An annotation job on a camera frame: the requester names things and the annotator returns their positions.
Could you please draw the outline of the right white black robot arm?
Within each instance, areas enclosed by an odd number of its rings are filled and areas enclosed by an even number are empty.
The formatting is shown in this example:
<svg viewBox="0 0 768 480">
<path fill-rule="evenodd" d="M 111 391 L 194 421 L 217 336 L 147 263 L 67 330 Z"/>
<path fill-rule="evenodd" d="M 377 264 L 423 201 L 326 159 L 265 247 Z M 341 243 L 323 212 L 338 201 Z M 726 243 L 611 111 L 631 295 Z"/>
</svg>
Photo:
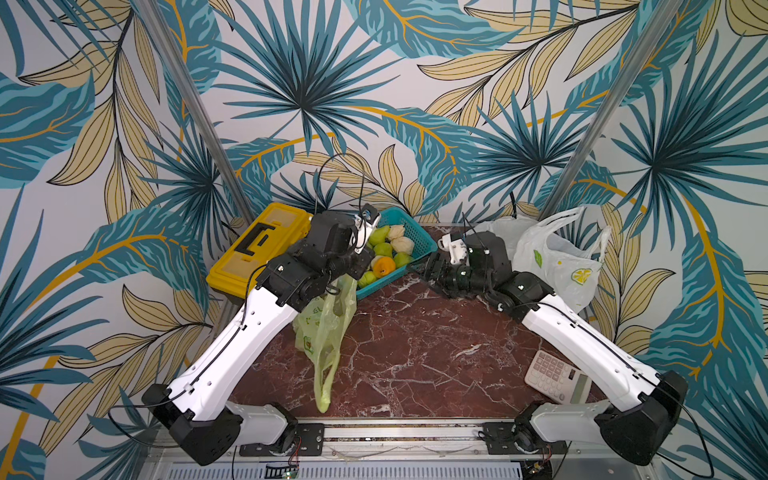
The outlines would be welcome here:
<svg viewBox="0 0 768 480">
<path fill-rule="evenodd" d="M 549 444 L 583 441 L 603 444 L 632 464 L 650 464 L 678 422 L 686 380 L 673 371 L 660 374 L 625 352 L 540 276 L 514 270 L 495 234 L 447 238 L 458 246 L 458 259 L 437 251 L 413 262 L 421 280 L 446 298 L 481 297 L 554 346 L 606 397 L 588 404 L 532 404 L 514 420 L 515 447 L 536 453 Z"/>
</svg>

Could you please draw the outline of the green plastic bag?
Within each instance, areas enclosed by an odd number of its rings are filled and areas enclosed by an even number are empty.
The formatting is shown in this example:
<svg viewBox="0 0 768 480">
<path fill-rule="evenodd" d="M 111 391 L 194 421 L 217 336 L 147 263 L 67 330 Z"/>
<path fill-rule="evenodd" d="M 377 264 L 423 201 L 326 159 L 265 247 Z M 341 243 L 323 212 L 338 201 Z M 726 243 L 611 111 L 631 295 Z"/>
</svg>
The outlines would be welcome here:
<svg viewBox="0 0 768 480">
<path fill-rule="evenodd" d="M 320 413 L 326 413 L 331 405 L 342 342 L 357 311 L 356 280 L 344 275 L 331 286 L 334 295 L 316 297 L 292 323 L 296 349 L 314 365 L 313 390 Z"/>
</svg>

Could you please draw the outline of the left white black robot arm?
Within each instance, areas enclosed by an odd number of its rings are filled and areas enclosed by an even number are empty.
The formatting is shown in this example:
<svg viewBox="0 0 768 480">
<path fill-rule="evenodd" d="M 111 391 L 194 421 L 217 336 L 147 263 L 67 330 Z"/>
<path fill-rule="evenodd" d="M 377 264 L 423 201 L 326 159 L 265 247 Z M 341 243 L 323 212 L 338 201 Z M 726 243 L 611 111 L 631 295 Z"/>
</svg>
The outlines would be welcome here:
<svg viewBox="0 0 768 480">
<path fill-rule="evenodd" d="M 333 281 L 359 279 L 374 252 L 367 242 L 380 220 L 370 204 L 351 216 L 326 210 L 311 219 L 306 237 L 256 269 L 243 307 L 208 349 L 168 385 L 143 394 L 145 407 L 175 445 L 200 466 L 233 446 L 261 444 L 291 450 L 298 422 L 283 407 L 239 405 L 229 397 L 271 340 Z"/>
</svg>

